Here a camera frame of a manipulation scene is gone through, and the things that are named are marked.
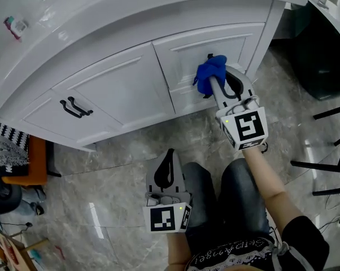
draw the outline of blue cloth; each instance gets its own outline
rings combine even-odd
[[[198,83],[198,91],[206,95],[212,95],[213,90],[211,88],[209,77],[216,76],[224,86],[225,74],[226,74],[226,57],[223,55],[217,55],[209,58],[204,64],[198,66],[197,75],[194,79],[193,85]]]

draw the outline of black trash bin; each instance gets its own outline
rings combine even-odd
[[[290,49],[301,85],[319,100],[340,95],[340,34],[311,2],[295,10],[296,31]]]

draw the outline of black drawer handle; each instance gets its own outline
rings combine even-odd
[[[82,114],[79,114],[79,115],[78,115],[77,113],[75,113],[75,112],[69,110],[69,109],[66,107],[66,101],[65,101],[65,100],[60,100],[60,104],[63,105],[63,109],[64,109],[66,112],[68,112],[70,115],[73,115],[73,116],[75,116],[75,117],[78,118],[78,119],[82,118]]]
[[[93,113],[93,111],[84,111],[82,108],[78,107],[75,105],[75,99],[73,97],[68,97],[69,102],[71,103],[72,107],[76,110],[79,111],[80,114],[82,115],[90,115],[91,113]]]

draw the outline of knee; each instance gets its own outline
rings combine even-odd
[[[184,179],[187,181],[198,181],[203,180],[207,177],[211,177],[210,173],[206,169],[195,162],[183,165],[182,173],[184,174]]]
[[[249,166],[244,158],[233,160],[225,169],[223,178],[231,176],[232,179],[242,178],[251,176]]]

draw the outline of cabinet drawer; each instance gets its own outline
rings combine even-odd
[[[96,119],[94,116],[96,110],[89,116],[78,118],[64,110],[61,100],[67,102],[68,111],[78,113],[65,97],[49,90],[18,113],[16,121],[40,137],[79,145],[99,141],[102,137],[108,137],[110,133],[115,132]]]
[[[177,115],[187,115],[205,108],[216,106],[214,97],[204,99],[204,94],[198,92],[197,86],[186,86],[170,91],[170,96]]]
[[[174,115],[169,92],[151,42],[138,45],[75,73],[53,88],[103,113],[121,132]]]
[[[207,55],[225,55],[227,65],[247,69],[264,23],[231,24],[197,29],[153,41],[170,90],[192,82]]]

